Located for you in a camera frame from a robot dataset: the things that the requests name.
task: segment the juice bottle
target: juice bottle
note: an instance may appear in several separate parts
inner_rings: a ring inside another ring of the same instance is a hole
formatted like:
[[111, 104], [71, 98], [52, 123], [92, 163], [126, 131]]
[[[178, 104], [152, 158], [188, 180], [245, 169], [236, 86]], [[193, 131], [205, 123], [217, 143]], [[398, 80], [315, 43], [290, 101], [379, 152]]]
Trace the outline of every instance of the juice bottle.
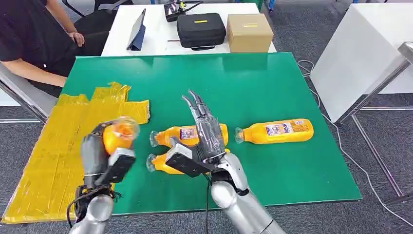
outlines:
[[129, 117], [120, 117], [103, 130], [103, 143], [111, 155], [117, 148], [130, 148], [139, 134], [139, 124]]
[[167, 159], [167, 154], [156, 156], [154, 154], [150, 154], [146, 159], [146, 168], [150, 172], [154, 171], [164, 171], [168, 174], [175, 174], [175, 175], [183, 175], [184, 173], [168, 166], [165, 164]]
[[235, 129], [235, 141], [254, 144], [272, 144], [309, 140], [314, 134], [313, 125], [307, 119], [255, 123], [249, 128]]
[[[224, 137], [224, 144], [228, 144], [228, 129], [225, 124], [220, 123], [222, 136]], [[183, 126], [183, 127], [171, 127], [163, 132], [152, 131], [149, 135], [150, 145], [156, 147], [157, 145], [165, 145], [172, 147], [169, 143], [170, 137], [177, 137], [179, 141], [187, 146], [194, 146], [198, 144], [198, 134], [196, 127]]]

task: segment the black carrying case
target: black carrying case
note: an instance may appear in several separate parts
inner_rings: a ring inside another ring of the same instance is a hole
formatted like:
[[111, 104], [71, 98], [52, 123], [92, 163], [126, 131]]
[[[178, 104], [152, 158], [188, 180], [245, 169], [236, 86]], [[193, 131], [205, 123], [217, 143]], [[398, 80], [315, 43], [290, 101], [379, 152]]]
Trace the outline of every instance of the black carrying case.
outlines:
[[181, 15], [176, 23], [182, 47], [214, 47], [224, 42], [226, 30], [219, 14]]

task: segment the robotic hand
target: robotic hand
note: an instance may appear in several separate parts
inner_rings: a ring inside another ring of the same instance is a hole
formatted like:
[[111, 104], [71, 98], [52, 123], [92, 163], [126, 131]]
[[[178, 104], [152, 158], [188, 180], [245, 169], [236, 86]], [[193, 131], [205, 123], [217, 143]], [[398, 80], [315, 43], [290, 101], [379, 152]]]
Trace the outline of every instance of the robotic hand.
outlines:
[[238, 158], [225, 151], [218, 120], [197, 94], [191, 90], [189, 93], [195, 103], [186, 96], [182, 98], [195, 119], [199, 143], [188, 147], [171, 137], [166, 164], [190, 177], [210, 172], [212, 199], [241, 234], [284, 234], [251, 192]]
[[[69, 234], [103, 234], [112, 215], [113, 199], [118, 194], [111, 183], [122, 181], [135, 162], [131, 149], [117, 148], [112, 155], [106, 152], [103, 131], [114, 121], [100, 123], [85, 136], [80, 146], [84, 177], [76, 190], [76, 198], [67, 209], [67, 220], [72, 228]], [[76, 222], [72, 226], [70, 207], [75, 204]]]

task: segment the black pants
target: black pants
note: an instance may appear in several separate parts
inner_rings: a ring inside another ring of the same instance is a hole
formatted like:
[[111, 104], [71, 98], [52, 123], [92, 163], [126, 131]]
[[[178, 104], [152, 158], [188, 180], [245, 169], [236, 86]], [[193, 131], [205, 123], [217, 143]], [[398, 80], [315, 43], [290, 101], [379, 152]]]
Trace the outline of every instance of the black pants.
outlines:
[[[73, 64], [75, 63], [75, 56], [101, 56], [103, 48], [105, 47], [106, 39], [108, 38], [109, 32], [100, 32], [89, 35], [84, 35], [85, 43], [82, 47], [75, 47], [68, 53], [66, 57], [63, 57], [57, 62], [52, 64], [47, 64], [46, 68], [42, 68], [46, 72], [50, 72], [56, 75], [68, 77], [70, 71], [72, 70]], [[44, 84], [29, 80], [29, 82], [36, 88], [45, 91], [46, 93], [59, 97], [62, 91], [61, 87]]]

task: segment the cardboard box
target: cardboard box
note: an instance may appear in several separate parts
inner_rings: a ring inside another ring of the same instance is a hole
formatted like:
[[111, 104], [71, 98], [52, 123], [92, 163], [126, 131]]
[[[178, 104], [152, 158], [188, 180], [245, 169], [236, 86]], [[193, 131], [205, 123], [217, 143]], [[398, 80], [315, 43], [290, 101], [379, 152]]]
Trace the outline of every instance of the cardboard box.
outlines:
[[226, 30], [231, 53], [268, 52], [274, 36], [264, 14], [228, 15]]

